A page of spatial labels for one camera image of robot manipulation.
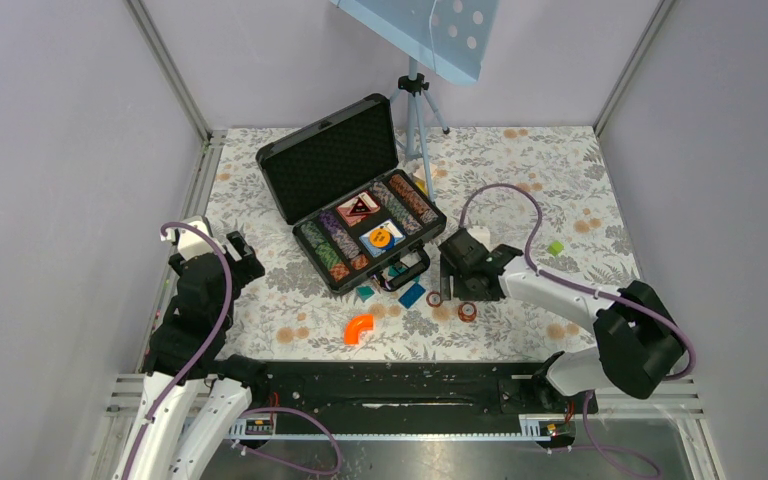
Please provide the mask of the yellow big blind button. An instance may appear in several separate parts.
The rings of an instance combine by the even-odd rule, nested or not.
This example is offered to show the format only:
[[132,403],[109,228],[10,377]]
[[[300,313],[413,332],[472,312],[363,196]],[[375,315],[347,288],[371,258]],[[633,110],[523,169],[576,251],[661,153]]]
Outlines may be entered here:
[[394,237],[387,228],[377,228],[369,233],[369,243],[371,245],[386,245]]

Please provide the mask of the black poker set case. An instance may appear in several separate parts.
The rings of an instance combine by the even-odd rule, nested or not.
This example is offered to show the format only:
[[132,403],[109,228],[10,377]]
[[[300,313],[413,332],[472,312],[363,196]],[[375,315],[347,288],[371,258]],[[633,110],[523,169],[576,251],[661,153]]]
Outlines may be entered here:
[[[388,270],[393,265],[418,265],[421,274],[431,265],[425,248],[445,229],[447,218],[419,188],[410,174],[398,166],[396,138],[390,102],[382,94],[370,94],[310,125],[261,147],[256,164],[275,200],[282,218],[300,251],[311,261],[328,289],[343,295],[362,283],[373,280],[387,292],[397,291],[388,283]],[[389,178],[403,175],[422,192],[424,199],[439,218],[424,224],[402,197],[390,186]],[[368,191],[381,208],[362,221],[348,227],[336,207],[361,191]],[[305,222],[313,222],[336,250],[343,262],[350,260],[341,252],[330,233],[319,220],[323,211],[333,212],[353,240],[360,246],[359,236],[385,220],[393,220],[406,239],[394,250],[373,258],[361,247],[368,266],[352,274],[346,281],[335,282],[300,230]]]

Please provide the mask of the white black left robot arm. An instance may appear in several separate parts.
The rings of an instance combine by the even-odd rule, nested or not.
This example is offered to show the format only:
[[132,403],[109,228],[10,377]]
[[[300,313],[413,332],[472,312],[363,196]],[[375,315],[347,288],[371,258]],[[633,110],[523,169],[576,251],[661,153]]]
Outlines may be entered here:
[[198,479],[230,427],[269,401],[262,361],[218,359],[242,289],[265,269],[242,234],[217,241],[201,220],[162,231],[177,251],[176,293],[149,341],[137,415],[115,479]]

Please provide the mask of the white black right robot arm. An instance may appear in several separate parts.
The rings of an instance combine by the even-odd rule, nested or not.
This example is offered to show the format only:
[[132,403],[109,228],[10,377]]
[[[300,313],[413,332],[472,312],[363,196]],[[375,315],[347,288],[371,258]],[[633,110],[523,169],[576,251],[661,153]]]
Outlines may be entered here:
[[489,250],[466,229],[439,247],[441,277],[463,301],[518,300],[586,329],[594,346],[549,357],[535,374],[535,402],[557,412],[574,395],[615,387],[648,398],[689,351],[654,290],[640,281],[626,287],[578,283],[501,244]]

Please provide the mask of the blue small blind button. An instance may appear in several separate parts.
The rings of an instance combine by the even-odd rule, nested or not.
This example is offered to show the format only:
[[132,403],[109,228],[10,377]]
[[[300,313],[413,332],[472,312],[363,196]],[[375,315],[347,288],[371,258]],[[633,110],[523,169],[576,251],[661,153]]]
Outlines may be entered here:
[[386,245],[372,245],[370,251],[373,256],[377,257],[391,250],[394,246],[395,246],[395,241],[391,239],[390,242],[387,243]]

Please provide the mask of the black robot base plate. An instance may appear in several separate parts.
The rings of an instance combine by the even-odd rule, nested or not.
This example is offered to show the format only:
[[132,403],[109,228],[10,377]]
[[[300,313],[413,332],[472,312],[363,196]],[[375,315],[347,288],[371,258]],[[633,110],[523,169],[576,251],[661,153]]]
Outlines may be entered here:
[[334,435],[501,435],[519,432],[522,415],[564,419],[568,411],[595,414],[579,393],[549,389],[537,363],[258,361],[234,355],[213,373],[251,389],[253,405],[276,401],[277,432],[316,434],[293,415],[300,410]]

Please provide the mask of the orange curved toy block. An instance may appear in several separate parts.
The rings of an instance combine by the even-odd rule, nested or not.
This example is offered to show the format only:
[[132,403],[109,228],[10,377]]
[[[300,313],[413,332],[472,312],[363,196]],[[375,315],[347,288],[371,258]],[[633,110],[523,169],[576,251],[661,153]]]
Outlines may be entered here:
[[360,343],[361,336],[372,331],[375,327],[375,316],[372,314],[358,315],[352,318],[344,328],[343,342],[355,346]]

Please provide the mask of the blue card deck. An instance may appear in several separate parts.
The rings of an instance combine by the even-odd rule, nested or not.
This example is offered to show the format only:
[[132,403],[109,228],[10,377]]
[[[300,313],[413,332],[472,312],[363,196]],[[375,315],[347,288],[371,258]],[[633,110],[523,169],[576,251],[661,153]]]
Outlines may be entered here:
[[377,258],[377,257],[380,257],[380,256],[383,255],[382,254],[380,256],[375,257],[375,256],[372,255],[372,253],[370,251],[372,245],[369,243],[369,233],[372,230],[377,229],[377,228],[387,228],[392,233],[392,235],[394,237],[394,241],[395,241],[395,246],[391,250],[394,250],[397,246],[399,246],[406,239],[405,233],[401,230],[400,227],[398,227],[396,225],[396,223],[393,220],[388,219],[388,220],[385,220],[383,222],[378,223],[377,225],[374,225],[373,227],[371,227],[368,230],[364,231],[359,236],[360,247],[366,253],[370,254],[373,258]]

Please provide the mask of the red poker chip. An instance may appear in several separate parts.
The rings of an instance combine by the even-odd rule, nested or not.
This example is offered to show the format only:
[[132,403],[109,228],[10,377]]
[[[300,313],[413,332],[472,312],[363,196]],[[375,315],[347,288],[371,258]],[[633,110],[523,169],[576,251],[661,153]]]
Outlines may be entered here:
[[478,315],[477,307],[473,302],[463,302],[458,306],[457,315],[462,322],[474,322]]
[[426,303],[431,308],[438,308],[443,303],[442,294],[437,291],[430,291],[425,297]]

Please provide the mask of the black all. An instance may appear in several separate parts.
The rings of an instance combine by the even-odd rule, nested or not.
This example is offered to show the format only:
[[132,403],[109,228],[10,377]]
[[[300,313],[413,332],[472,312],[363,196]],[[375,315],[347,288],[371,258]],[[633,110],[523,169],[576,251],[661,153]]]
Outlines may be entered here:
[[345,221],[354,225],[378,210],[377,203],[368,195],[359,195],[339,207]]

